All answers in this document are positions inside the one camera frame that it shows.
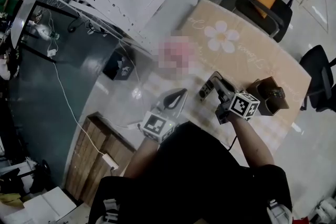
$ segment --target office chair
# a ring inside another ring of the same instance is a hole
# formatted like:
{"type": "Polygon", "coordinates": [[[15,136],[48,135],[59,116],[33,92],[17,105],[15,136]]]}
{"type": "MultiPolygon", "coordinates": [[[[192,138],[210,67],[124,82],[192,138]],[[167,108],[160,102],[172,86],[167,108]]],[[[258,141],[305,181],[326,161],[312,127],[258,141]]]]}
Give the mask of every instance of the office chair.
{"type": "Polygon", "coordinates": [[[257,0],[237,0],[236,8],[268,33],[276,42],[280,42],[292,18],[293,12],[290,9],[292,2],[293,0],[290,0],[286,4],[282,0],[276,0],[269,9],[257,0]],[[266,18],[263,18],[255,7],[265,12],[267,14],[266,18]]]}
{"type": "Polygon", "coordinates": [[[334,84],[334,80],[331,67],[336,65],[336,61],[333,60],[329,63],[324,49],[321,45],[317,45],[302,57],[300,65],[311,76],[311,81],[301,111],[307,109],[308,97],[311,106],[317,109],[322,105],[322,100],[325,100],[325,103],[327,103],[332,97],[331,86],[334,84]]]}

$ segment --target desk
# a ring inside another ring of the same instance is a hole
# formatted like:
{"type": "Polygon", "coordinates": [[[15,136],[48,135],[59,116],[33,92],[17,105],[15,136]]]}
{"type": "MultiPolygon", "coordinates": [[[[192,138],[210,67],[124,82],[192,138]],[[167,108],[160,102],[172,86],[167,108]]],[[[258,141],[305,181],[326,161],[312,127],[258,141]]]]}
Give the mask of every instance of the desk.
{"type": "MultiPolygon", "coordinates": [[[[169,89],[187,88],[183,115],[228,145],[235,132],[230,123],[220,125],[215,116],[218,95],[212,92],[200,103],[198,91],[214,71],[219,71],[239,90],[247,88],[256,79],[273,76],[283,87],[289,109],[280,110],[275,116],[254,116],[250,123],[274,153],[300,111],[310,76],[273,39],[210,1],[199,2],[181,31],[183,36],[191,37],[198,47],[199,65],[194,74],[182,80],[169,80],[152,71],[143,85],[144,89],[159,96],[169,89]],[[215,46],[216,39],[222,42],[219,47],[215,46]]],[[[239,150],[239,143],[236,142],[234,147],[239,150]]]]}
{"type": "MultiPolygon", "coordinates": [[[[28,24],[29,18],[31,17],[31,15],[34,12],[34,9],[36,6],[40,6],[49,10],[53,10],[54,12],[58,12],[61,13],[63,15],[69,16],[71,18],[76,19],[77,16],[65,12],[62,9],[58,9],[52,6],[49,6],[45,3],[42,3],[40,1],[37,0],[23,0],[22,5],[19,9],[19,11],[17,12],[15,19],[13,21],[12,24],[12,28],[10,31],[10,38],[12,40],[12,45],[13,48],[15,49],[17,44],[20,43],[22,35],[25,31],[25,27],[28,24]]],[[[47,61],[51,61],[51,62],[55,62],[54,60],[50,59],[49,57],[45,56],[44,54],[41,54],[40,52],[38,52],[37,50],[34,50],[33,48],[28,47],[27,45],[20,43],[20,46],[28,51],[30,51],[31,53],[44,58],[47,61]]]]}

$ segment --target gray floor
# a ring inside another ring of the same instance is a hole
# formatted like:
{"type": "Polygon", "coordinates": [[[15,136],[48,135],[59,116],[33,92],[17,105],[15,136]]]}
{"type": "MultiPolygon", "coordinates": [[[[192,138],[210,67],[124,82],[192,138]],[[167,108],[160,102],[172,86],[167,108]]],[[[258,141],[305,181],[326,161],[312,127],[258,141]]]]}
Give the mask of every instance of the gray floor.
{"type": "MultiPolygon", "coordinates": [[[[59,50],[54,59],[69,103],[79,118],[116,41],[102,34],[88,35],[84,24],[70,34],[67,26],[72,18],[55,12],[52,18],[55,31],[60,34],[59,50]]],[[[39,25],[48,28],[48,21],[49,12],[45,12],[39,25]]],[[[44,54],[49,43],[42,38],[28,40],[29,46],[44,54]]],[[[76,123],[67,107],[54,65],[23,50],[19,77],[10,82],[9,90],[14,122],[22,126],[28,151],[35,160],[48,162],[52,179],[60,185],[76,123]]]]}

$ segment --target equipment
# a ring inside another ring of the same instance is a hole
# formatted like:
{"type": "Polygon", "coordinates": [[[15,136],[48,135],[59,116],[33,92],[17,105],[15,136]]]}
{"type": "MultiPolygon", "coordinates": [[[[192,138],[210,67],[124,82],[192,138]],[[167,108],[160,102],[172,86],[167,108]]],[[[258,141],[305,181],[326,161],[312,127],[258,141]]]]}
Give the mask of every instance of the equipment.
{"type": "Polygon", "coordinates": [[[220,124],[227,122],[230,112],[249,120],[258,109],[260,103],[258,99],[249,93],[239,93],[237,88],[224,79],[217,71],[211,75],[200,89],[198,93],[200,101],[204,101],[213,89],[216,89],[220,100],[220,104],[215,111],[220,124]]]}
{"type": "Polygon", "coordinates": [[[140,124],[143,134],[159,143],[163,142],[178,126],[177,118],[187,96],[187,89],[173,89],[161,94],[140,124]]]}

